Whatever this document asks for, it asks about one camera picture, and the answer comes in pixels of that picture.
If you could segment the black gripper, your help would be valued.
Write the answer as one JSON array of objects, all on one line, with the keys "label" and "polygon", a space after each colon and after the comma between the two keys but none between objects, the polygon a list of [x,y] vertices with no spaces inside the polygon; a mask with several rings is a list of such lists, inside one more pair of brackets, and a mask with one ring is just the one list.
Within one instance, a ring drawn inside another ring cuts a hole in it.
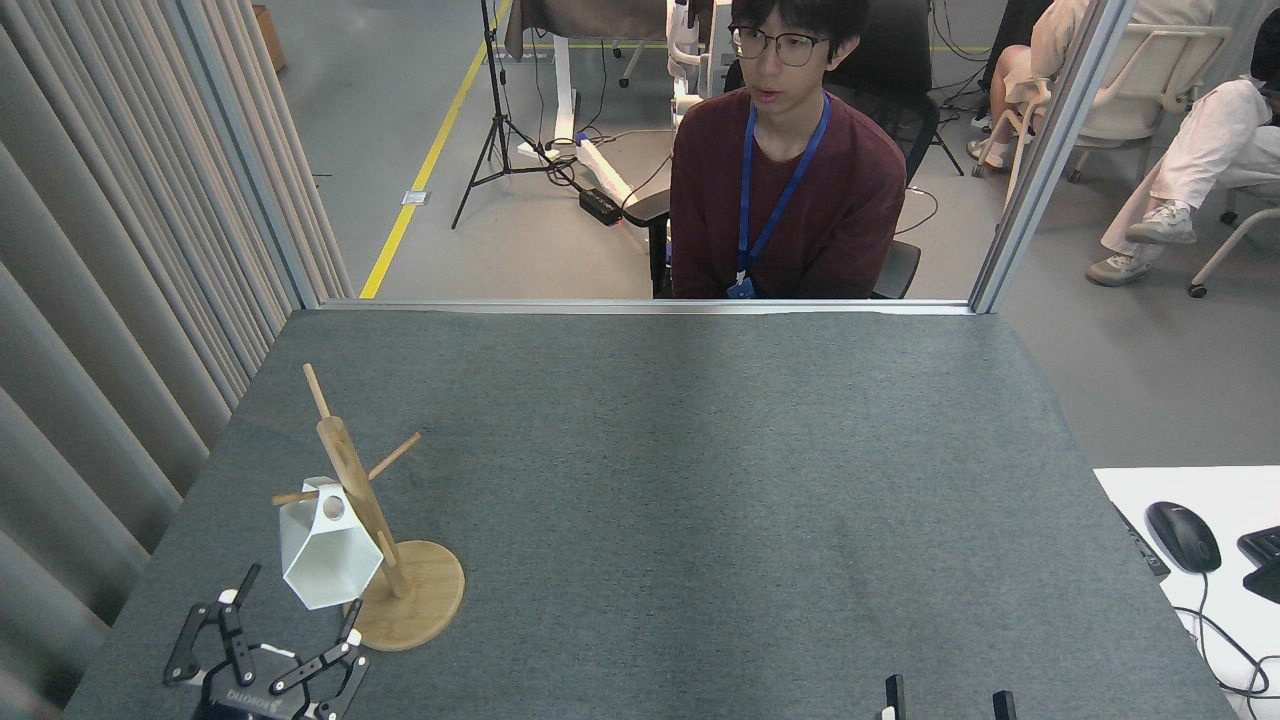
[{"label": "black gripper", "polygon": [[[202,671],[195,644],[200,632],[216,625],[228,661],[204,679],[197,719],[346,719],[349,706],[370,669],[360,632],[355,628],[364,601],[349,603],[338,642],[329,651],[302,664],[291,651],[270,644],[250,648],[241,621],[241,607],[262,565],[253,562],[229,600],[193,605],[177,637],[163,673],[166,685],[193,682]],[[323,700],[310,700],[307,683],[326,670],[344,673],[338,691]]]}]

